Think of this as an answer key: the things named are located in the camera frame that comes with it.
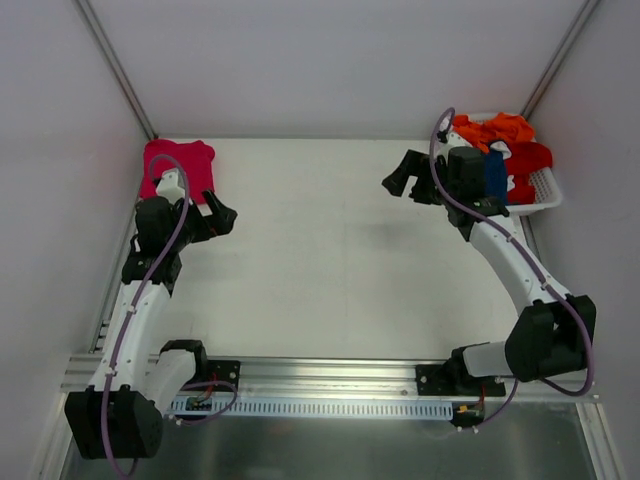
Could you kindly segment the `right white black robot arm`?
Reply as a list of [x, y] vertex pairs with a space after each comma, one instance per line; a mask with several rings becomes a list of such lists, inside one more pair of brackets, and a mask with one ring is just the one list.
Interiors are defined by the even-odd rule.
[[486, 184], [487, 170], [487, 154], [438, 135], [429, 152], [408, 150], [381, 182], [395, 197], [407, 194], [416, 203], [444, 207], [450, 224], [489, 263], [518, 315], [504, 341], [454, 349], [428, 381], [466, 396], [483, 381], [507, 377], [571, 395], [552, 379], [583, 371], [584, 384], [574, 392], [582, 396], [595, 374], [596, 306], [555, 280], [519, 240], [505, 203]]

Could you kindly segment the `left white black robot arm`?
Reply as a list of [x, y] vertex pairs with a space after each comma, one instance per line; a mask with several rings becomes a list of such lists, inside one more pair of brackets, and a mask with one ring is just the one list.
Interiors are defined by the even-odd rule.
[[237, 213], [211, 190], [203, 214], [185, 173], [172, 168], [155, 181], [155, 195], [138, 202], [135, 232], [122, 268], [103, 354], [88, 385], [68, 394], [64, 412], [82, 458], [137, 461], [159, 450], [163, 417], [183, 389], [207, 390], [210, 372], [199, 340], [170, 340], [148, 366], [152, 333], [172, 299], [188, 246], [232, 232]]

